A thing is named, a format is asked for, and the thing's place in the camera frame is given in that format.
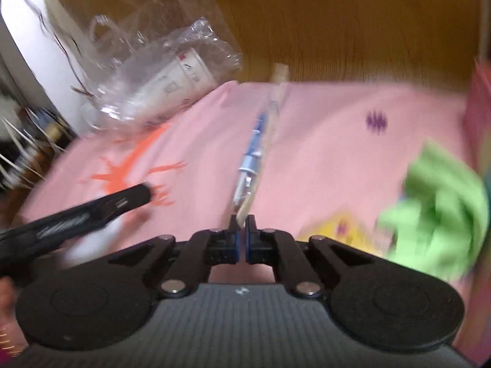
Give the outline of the person left hand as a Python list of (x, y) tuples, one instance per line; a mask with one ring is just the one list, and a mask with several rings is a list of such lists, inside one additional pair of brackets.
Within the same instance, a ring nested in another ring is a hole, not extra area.
[(17, 291), (10, 278), (1, 278), (1, 366), (19, 356), (27, 342), (15, 317)]

